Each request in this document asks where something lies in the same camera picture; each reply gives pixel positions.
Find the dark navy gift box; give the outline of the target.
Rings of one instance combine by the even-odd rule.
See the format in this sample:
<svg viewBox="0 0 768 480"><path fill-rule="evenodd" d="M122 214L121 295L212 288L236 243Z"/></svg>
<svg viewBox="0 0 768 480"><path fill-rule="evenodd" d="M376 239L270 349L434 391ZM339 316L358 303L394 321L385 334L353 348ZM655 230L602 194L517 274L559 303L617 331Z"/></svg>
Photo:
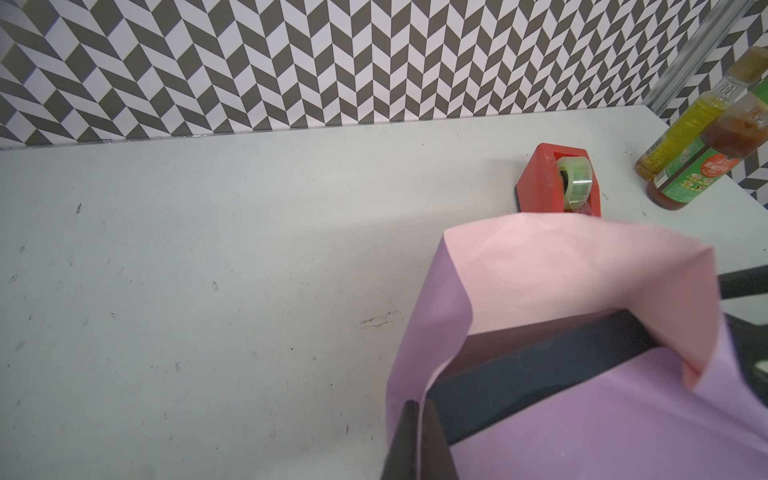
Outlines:
<svg viewBox="0 0 768 480"><path fill-rule="evenodd" d="M430 387L447 443L454 445L494 424L590 380L659 343L626 310L596 320L561 319L493 339L469 339Z"/></svg>

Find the pink wrapping paper sheet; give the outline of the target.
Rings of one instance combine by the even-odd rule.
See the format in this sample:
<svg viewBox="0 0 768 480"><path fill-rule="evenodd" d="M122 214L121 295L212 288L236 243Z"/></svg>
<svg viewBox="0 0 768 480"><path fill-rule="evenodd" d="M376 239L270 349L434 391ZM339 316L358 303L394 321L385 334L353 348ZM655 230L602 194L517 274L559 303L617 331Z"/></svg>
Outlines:
<svg viewBox="0 0 768 480"><path fill-rule="evenodd" d="M763 479L767 329L677 232L518 213L442 236L386 389L386 479Z"/></svg>

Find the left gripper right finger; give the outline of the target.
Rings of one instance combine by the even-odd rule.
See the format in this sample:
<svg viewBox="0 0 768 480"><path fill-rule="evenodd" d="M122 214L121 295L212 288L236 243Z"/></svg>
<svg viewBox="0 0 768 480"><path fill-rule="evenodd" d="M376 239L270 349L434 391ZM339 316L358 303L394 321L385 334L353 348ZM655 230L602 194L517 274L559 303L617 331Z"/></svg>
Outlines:
<svg viewBox="0 0 768 480"><path fill-rule="evenodd" d="M423 409L421 429L422 480L458 480L458 473L432 400Z"/></svg>

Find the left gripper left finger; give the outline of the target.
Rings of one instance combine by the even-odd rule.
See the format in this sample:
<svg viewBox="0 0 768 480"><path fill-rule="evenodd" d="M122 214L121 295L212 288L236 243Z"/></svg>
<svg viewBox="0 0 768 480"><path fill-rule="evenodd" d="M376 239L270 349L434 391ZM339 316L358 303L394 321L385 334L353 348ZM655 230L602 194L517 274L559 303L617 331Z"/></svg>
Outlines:
<svg viewBox="0 0 768 480"><path fill-rule="evenodd" d="M404 403L381 480L414 480L417 478L419 443L419 405L414 400Z"/></svg>

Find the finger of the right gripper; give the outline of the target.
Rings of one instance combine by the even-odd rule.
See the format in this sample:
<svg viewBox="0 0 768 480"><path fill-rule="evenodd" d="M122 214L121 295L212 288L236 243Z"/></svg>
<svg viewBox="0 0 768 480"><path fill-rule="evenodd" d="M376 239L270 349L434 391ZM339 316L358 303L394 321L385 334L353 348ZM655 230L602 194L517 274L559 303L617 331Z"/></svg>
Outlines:
<svg viewBox="0 0 768 480"><path fill-rule="evenodd" d="M718 276L722 300L767 293L767 266L759 266ZM740 373L749 389L767 406L767 326L755 325L725 314Z"/></svg>

